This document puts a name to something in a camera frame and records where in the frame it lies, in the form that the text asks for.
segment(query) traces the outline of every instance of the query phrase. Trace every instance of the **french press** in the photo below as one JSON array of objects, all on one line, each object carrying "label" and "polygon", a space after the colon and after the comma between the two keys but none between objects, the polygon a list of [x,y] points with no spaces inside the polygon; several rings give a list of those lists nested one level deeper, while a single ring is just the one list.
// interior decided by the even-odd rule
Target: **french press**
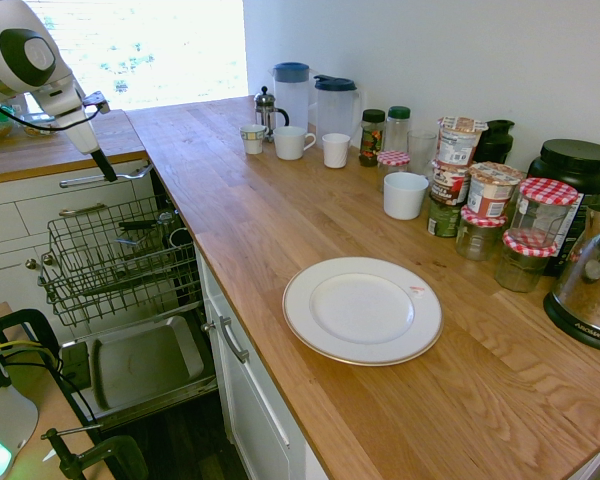
[{"label": "french press", "polygon": [[281,113],[284,117],[284,126],[289,125],[289,115],[281,108],[276,108],[274,103],[276,98],[267,93],[267,87],[262,87],[262,93],[258,93],[254,97],[256,102],[256,123],[267,127],[267,133],[265,134],[268,141],[273,141],[273,119],[271,118],[272,113]]}]

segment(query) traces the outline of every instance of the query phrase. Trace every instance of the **wooden table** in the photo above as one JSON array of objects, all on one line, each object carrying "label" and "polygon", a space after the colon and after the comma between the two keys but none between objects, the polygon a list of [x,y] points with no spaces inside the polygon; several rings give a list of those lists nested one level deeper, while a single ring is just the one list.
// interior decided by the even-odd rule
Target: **wooden table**
[{"label": "wooden table", "polygon": [[[239,320],[333,480],[560,479],[600,450],[600,351],[558,330],[533,293],[502,289],[415,220],[386,216],[374,169],[311,148],[245,155],[251,98],[128,112]],[[300,270],[367,256],[431,285],[444,329],[425,354],[359,367],[306,347],[282,294]]]},{"label": "wooden table", "polygon": [[[11,312],[6,303],[0,304],[0,317]],[[13,327],[7,330],[9,340],[28,340],[24,330]],[[42,363],[37,354],[22,354],[14,361]],[[13,386],[31,400],[38,409],[38,425],[33,435],[16,457],[6,480],[65,480],[60,471],[60,460],[57,455],[46,462],[42,460],[51,450],[48,440],[40,439],[40,435],[50,428],[58,431],[78,428],[80,421],[71,410],[64,395],[55,383],[51,374],[38,367],[7,367]],[[69,450],[83,453],[93,447],[86,432],[75,433],[63,437]],[[113,475],[104,462],[99,462],[85,470],[87,480],[113,480]]]}]

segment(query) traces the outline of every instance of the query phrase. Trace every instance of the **red gingham lid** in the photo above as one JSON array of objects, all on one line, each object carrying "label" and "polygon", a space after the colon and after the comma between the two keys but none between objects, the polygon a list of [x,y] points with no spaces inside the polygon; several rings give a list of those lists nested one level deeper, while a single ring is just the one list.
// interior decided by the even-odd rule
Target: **red gingham lid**
[{"label": "red gingham lid", "polygon": [[387,150],[378,154],[378,162],[384,165],[399,167],[409,163],[409,154],[397,150]]},{"label": "red gingham lid", "polygon": [[527,178],[520,183],[520,193],[545,205],[571,205],[578,198],[575,188],[550,178]]},{"label": "red gingham lid", "polygon": [[499,217],[480,217],[478,214],[471,211],[468,205],[465,205],[460,210],[460,215],[467,222],[478,227],[501,227],[507,222],[507,217],[501,215]]},{"label": "red gingham lid", "polygon": [[[509,234],[509,230],[504,232],[504,235],[502,235],[502,241],[507,247],[509,247],[514,252],[520,253],[527,257],[550,257],[558,250],[558,244],[555,242],[553,242],[551,246],[545,248],[530,247],[528,245],[525,245],[524,243],[514,240],[513,237]],[[534,242],[536,241],[533,240],[533,235],[531,234],[530,243],[533,244]]]}]

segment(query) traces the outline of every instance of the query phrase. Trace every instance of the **dishwasher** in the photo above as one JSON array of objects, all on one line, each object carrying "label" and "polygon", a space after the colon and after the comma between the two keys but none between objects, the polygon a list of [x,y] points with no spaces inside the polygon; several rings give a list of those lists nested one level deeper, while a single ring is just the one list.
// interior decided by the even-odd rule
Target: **dishwasher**
[{"label": "dishwasher", "polygon": [[60,349],[86,418],[108,429],[217,389],[193,240],[168,196],[48,234],[38,283],[62,325],[89,327]]}]

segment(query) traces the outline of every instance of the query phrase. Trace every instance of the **wire rack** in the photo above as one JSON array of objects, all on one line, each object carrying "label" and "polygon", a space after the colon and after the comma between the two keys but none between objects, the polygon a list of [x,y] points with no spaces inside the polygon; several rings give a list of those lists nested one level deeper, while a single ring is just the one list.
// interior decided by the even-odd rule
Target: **wire rack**
[{"label": "wire rack", "polygon": [[53,220],[48,230],[45,256],[56,262],[38,283],[64,325],[131,307],[140,320],[201,301],[193,241],[164,196]]}]

